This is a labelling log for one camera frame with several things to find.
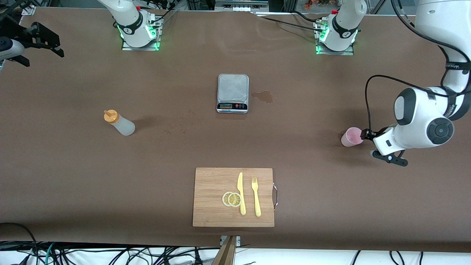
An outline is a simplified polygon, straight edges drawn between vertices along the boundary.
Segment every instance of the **cutting board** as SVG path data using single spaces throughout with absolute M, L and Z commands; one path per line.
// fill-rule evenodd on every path
M 239 193 L 237 179 L 244 175 L 246 214 L 239 207 L 228 207 L 222 202 L 224 193 Z M 261 216 L 255 216 L 252 177 L 257 177 Z M 195 174 L 193 226 L 195 227 L 273 227 L 273 169 L 198 167 Z

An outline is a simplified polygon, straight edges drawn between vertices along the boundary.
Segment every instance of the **translucent bottle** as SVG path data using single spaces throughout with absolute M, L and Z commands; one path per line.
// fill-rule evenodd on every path
M 127 120 L 123 116 L 119 115 L 119 113 L 114 109 L 105 110 L 104 118 L 124 136 L 131 135 L 136 129 L 136 126 L 134 123 L 132 123 L 132 121 Z

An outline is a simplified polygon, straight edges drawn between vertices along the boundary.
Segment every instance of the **yellow fork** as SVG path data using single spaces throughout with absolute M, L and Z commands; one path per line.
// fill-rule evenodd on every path
M 257 193 L 258 189 L 259 189 L 259 184 L 257 183 L 257 178 L 253 177 L 252 178 L 252 190 L 253 190 L 253 195 L 255 197 L 255 215 L 257 217 L 260 217 L 260 215 L 262 215 L 262 211 L 260 210 L 259 195 Z

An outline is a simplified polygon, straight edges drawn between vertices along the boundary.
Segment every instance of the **pink cup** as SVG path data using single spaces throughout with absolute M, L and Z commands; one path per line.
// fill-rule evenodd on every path
M 345 134 L 342 136 L 342 144 L 345 147 L 354 146 L 363 142 L 360 137 L 361 130 L 356 127 L 349 128 Z

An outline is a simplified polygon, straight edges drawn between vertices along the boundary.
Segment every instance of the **knife blade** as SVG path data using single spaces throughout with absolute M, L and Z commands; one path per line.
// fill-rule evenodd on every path
M 240 193 L 240 214 L 245 215 L 245 202 L 244 202 L 244 185 L 242 184 L 243 175 L 242 172 L 239 174 L 237 180 L 237 189 Z

